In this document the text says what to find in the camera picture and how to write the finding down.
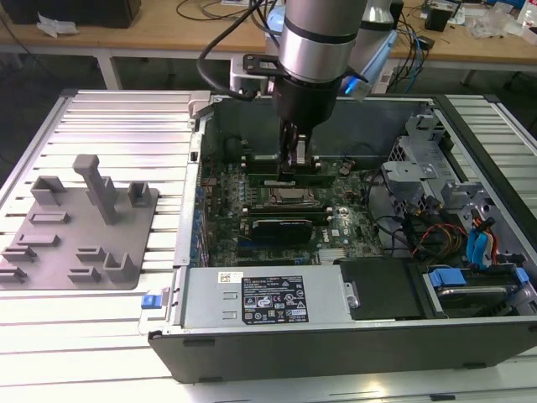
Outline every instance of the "warning label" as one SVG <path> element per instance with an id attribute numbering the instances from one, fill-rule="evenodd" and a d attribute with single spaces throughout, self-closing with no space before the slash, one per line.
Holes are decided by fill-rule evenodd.
<path id="1" fill-rule="evenodd" d="M 243 277 L 242 321 L 247 325 L 308 322 L 302 276 Z"/>

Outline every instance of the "blue cable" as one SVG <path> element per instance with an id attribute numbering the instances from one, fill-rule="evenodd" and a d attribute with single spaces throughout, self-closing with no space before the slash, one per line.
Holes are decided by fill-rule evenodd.
<path id="1" fill-rule="evenodd" d="M 409 84 L 406 87 L 406 89 L 404 90 L 405 94 L 408 93 L 410 91 L 410 88 L 414 85 L 414 82 L 416 81 L 416 78 L 418 77 L 418 69 L 420 68 L 420 63 L 421 63 L 420 41 L 418 40 L 418 37 L 416 36 L 415 33 L 412 33 L 412 35 L 414 36 L 414 40 L 416 41 L 416 55 L 417 55 L 418 64 L 414 68 L 414 72 L 412 73 L 412 76 L 410 78 Z"/>

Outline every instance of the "blue latch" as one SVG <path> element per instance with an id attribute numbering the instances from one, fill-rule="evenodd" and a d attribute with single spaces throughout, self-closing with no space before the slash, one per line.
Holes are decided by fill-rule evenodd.
<path id="1" fill-rule="evenodd" d="M 467 281 L 462 275 L 461 269 L 455 268 L 442 268 L 436 269 L 432 273 L 429 273 L 430 282 L 433 287 L 454 286 L 454 285 L 466 285 Z"/>
<path id="2" fill-rule="evenodd" d="M 142 297 L 142 309 L 162 308 L 162 296 L 145 295 Z"/>
<path id="3" fill-rule="evenodd" d="M 528 273 L 526 273 L 526 270 L 523 268 L 517 267 L 514 272 L 517 275 L 521 285 L 525 285 L 529 281 Z"/>

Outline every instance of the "white paper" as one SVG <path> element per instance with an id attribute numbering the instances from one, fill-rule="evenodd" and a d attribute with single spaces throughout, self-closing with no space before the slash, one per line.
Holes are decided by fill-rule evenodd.
<path id="1" fill-rule="evenodd" d="M 76 28 L 76 24 L 71 21 L 57 21 L 55 19 L 43 17 L 39 13 L 38 15 L 39 22 L 37 23 L 37 28 L 53 38 L 58 38 L 58 34 L 76 35 L 79 32 Z"/>

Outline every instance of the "screw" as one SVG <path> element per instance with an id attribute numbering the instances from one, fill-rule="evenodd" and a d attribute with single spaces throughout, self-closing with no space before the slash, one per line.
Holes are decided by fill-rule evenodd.
<path id="1" fill-rule="evenodd" d="M 347 302 L 350 308 L 358 308 L 358 299 L 355 296 L 347 296 Z"/>

